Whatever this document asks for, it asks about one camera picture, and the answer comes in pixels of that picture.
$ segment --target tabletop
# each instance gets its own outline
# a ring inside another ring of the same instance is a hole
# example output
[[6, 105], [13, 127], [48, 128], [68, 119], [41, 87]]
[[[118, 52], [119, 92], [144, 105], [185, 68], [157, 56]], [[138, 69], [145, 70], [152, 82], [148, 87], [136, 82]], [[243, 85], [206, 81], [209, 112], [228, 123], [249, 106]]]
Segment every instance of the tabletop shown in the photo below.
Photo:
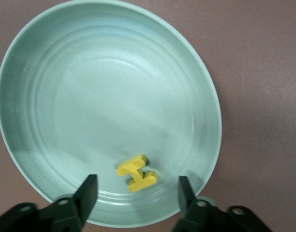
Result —
[[[0, 0], [0, 65], [31, 19], [64, 0]], [[250, 208], [273, 231], [296, 231], [296, 0], [127, 0], [160, 16], [195, 48], [215, 84], [222, 145], [201, 195]], [[0, 215], [49, 203], [21, 175], [0, 132]], [[181, 215], [133, 229], [87, 223], [84, 232], [172, 230]]]

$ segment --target round plate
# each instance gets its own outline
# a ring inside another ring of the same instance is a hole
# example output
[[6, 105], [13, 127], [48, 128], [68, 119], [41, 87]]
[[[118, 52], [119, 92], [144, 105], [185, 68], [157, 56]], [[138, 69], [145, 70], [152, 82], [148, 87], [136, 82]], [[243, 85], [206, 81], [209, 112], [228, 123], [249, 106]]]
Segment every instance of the round plate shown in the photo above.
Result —
[[[0, 127], [17, 167], [50, 202], [98, 174], [89, 222], [139, 227], [179, 211], [178, 176], [196, 193], [221, 144], [211, 77], [168, 23], [134, 5], [73, 0], [30, 21], [0, 69]], [[140, 154], [156, 184], [129, 192], [118, 166]]]

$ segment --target metal screw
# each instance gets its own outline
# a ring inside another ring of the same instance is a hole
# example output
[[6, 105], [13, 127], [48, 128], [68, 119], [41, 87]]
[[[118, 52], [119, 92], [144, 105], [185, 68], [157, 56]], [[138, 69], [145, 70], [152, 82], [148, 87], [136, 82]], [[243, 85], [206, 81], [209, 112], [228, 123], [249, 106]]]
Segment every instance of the metal screw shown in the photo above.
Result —
[[29, 206], [29, 205], [28, 206], [24, 206], [21, 209], [19, 209], [19, 212], [23, 213], [23, 212], [26, 212], [26, 211], [28, 211], [30, 209], [31, 209], [31, 206]]
[[241, 208], [234, 208], [232, 209], [233, 213], [237, 214], [237, 215], [244, 215], [245, 212], [241, 209]]
[[199, 207], [206, 207], [206, 206], [207, 206], [207, 203], [204, 202], [204, 201], [198, 201], [196, 204], [197, 204]]
[[64, 205], [67, 204], [69, 202], [69, 200], [62, 200], [58, 202], [58, 205]]

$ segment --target yellow toy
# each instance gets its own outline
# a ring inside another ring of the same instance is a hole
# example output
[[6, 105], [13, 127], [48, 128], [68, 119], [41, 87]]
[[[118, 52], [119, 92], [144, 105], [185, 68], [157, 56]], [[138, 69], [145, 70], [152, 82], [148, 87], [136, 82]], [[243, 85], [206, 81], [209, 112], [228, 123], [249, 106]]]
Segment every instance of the yellow toy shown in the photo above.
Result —
[[151, 171], [146, 174], [141, 170], [146, 165], [147, 158], [144, 155], [139, 155], [129, 161], [119, 165], [117, 173], [120, 176], [131, 174], [133, 180], [129, 182], [129, 190], [131, 192], [139, 191], [157, 182], [158, 175]]

